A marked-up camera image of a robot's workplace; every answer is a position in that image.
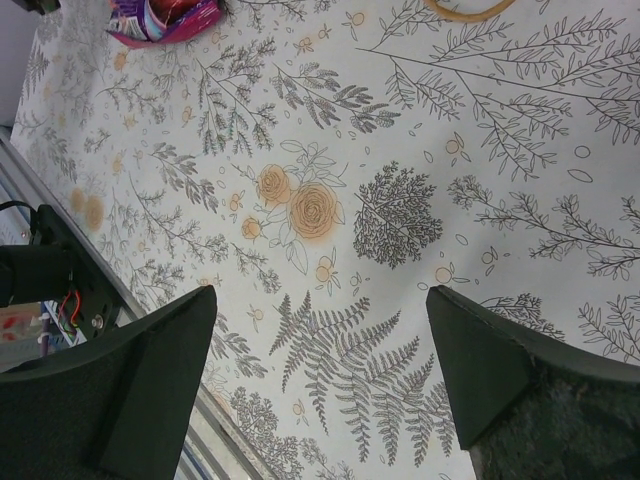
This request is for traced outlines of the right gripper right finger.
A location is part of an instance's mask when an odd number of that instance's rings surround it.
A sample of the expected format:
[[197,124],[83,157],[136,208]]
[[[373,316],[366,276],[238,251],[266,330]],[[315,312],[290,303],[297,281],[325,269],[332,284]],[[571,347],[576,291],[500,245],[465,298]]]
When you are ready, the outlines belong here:
[[639,369],[454,290],[426,299],[459,446],[478,479],[636,479]]

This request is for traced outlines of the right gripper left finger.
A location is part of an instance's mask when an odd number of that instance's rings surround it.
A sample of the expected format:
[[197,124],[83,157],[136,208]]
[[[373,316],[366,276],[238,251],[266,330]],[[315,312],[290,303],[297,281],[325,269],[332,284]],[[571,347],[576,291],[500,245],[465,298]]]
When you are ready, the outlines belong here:
[[2,373],[2,478],[173,478],[216,316],[214,288],[199,287]]

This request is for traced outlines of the purple snack packet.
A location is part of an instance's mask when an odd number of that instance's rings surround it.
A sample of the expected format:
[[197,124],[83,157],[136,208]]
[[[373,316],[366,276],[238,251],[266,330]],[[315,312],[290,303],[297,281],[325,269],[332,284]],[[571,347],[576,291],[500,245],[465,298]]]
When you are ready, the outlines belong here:
[[217,0],[118,0],[110,5],[106,31],[134,49],[186,42],[226,13],[226,2]]

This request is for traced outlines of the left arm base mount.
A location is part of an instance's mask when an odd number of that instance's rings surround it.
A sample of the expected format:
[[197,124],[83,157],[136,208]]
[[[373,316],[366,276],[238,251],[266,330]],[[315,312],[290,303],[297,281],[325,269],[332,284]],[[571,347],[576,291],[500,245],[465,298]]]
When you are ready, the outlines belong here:
[[30,210],[29,233],[27,244],[1,248],[1,305],[52,301],[87,340],[114,329],[122,296],[52,206]]

